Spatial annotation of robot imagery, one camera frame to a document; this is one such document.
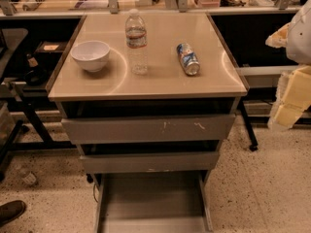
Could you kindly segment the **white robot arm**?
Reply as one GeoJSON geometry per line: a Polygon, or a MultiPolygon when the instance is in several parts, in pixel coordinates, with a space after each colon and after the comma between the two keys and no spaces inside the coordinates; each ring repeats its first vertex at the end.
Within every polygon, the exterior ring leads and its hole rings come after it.
{"type": "Polygon", "coordinates": [[[265,44],[285,48],[287,58],[298,64],[294,71],[281,74],[268,121],[269,129],[285,131],[311,106],[311,0],[289,23],[270,35],[265,44]]]}

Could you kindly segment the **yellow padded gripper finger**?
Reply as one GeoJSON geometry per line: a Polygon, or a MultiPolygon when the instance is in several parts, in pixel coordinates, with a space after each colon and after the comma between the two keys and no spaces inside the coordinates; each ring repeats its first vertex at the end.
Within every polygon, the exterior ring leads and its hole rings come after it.
{"type": "Polygon", "coordinates": [[[283,72],[278,81],[276,101],[268,121],[271,130],[288,130],[311,106],[311,66],[300,65],[292,72],[283,72]]]}
{"type": "Polygon", "coordinates": [[[266,39],[265,44],[275,49],[285,48],[288,42],[289,26],[288,23],[283,25],[266,39]]]}

